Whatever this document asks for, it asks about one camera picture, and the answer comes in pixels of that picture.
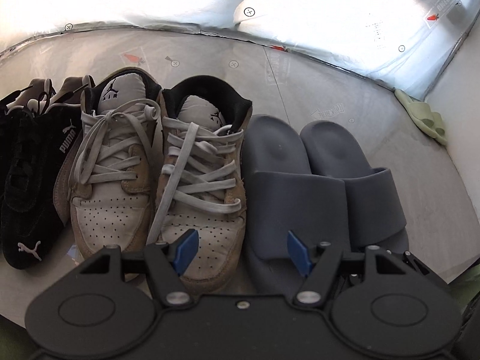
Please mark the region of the brown white Jordan sneaker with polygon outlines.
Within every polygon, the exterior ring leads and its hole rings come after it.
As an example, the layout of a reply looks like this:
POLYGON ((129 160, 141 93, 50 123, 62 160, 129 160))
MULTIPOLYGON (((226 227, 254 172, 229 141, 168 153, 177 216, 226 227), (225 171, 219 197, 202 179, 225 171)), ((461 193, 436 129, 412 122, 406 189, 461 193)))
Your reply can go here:
POLYGON ((80 104, 83 139, 69 177, 72 230, 83 258, 105 246, 140 251, 152 220, 154 147, 161 86, 139 67, 87 88, 80 104))

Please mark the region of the white printed bed sheet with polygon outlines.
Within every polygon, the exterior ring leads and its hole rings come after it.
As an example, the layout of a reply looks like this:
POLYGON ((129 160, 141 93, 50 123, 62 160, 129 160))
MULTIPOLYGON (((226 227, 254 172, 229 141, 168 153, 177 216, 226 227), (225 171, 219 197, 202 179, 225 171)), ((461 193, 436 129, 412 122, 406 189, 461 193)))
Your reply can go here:
POLYGON ((1 0, 1 48, 80 26, 258 41, 426 95, 479 0, 1 0))

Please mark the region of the green slide sandal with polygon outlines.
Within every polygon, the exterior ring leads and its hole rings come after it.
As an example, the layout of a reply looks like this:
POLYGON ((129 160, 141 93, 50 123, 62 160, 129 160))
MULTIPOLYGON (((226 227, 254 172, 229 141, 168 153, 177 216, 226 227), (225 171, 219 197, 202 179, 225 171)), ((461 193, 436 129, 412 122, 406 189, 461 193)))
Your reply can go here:
POLYGON ((399 88, 394 90, 394 96, 422 133, 436 140, 442 146, 448 144, 445 125, 440 113, 432 111, 428 103, 413 99, 399 88))

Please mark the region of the dark grey slide sandal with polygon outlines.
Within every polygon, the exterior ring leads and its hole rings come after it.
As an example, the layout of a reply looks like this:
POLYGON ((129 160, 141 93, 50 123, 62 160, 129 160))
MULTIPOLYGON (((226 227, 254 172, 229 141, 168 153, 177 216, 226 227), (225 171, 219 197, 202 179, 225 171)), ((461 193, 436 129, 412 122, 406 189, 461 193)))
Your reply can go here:
POLYGON ((345 185, 352 249, 408 250, 407 220, 391 170, 371 166, 355 137, 334 122, 311 122, 300 137, 312 172, 345 185))
POLYGON ((312 173, 304 143, 281 119, 255 115, 241 147, 247 196, 245 254, 257 291, 292 297, 303 278, 290 259, 287 236, 351 249, 345 184, 312 173))

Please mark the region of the black Puma sneaker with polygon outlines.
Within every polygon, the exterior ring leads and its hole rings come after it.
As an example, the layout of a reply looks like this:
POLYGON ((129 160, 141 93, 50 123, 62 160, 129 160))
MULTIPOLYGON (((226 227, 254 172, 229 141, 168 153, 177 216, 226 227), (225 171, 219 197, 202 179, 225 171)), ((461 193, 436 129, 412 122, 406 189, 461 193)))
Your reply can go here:
POLYGON ((71 76, 55 90, 51 80, 34 79, 1 100, 1 250, 15 269, 44 260, 69 221, 80 98, 93 84, 71 76))

